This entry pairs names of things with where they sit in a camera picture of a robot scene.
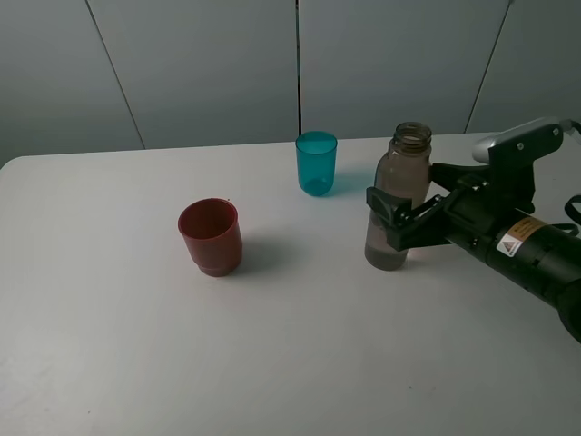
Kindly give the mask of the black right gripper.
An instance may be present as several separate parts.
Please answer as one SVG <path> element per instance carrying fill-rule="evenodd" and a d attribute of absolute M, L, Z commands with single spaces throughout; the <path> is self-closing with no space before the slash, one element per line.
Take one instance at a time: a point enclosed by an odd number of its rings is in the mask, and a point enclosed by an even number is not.
<path fill-rule="evenodd" d="M 552 227 L 500 203 L 488 186 L 489 166 L 433 163 L 429 178 L 448 190 L 413 208 L 412 200 L 368 187 L 366 203 L 391 248 L 453 243 L 488 266 L 546 266 L 552 262 Z"/>

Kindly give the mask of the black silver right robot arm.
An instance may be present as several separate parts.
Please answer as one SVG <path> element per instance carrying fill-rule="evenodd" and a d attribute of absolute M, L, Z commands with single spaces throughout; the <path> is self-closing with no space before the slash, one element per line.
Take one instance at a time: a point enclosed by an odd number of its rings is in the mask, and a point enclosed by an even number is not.
<path fill-rule="evenodd" d="M 434 163 L 430 179 L 448 191 L 420 206 L 370 187 L 366 202 L 397 251 L 454 244 L 554 307 L 580 337 L 580 198 L 565 205 L 570 223 L 533 216 L 532 166 L 501 174 L 488 165 Z"/>

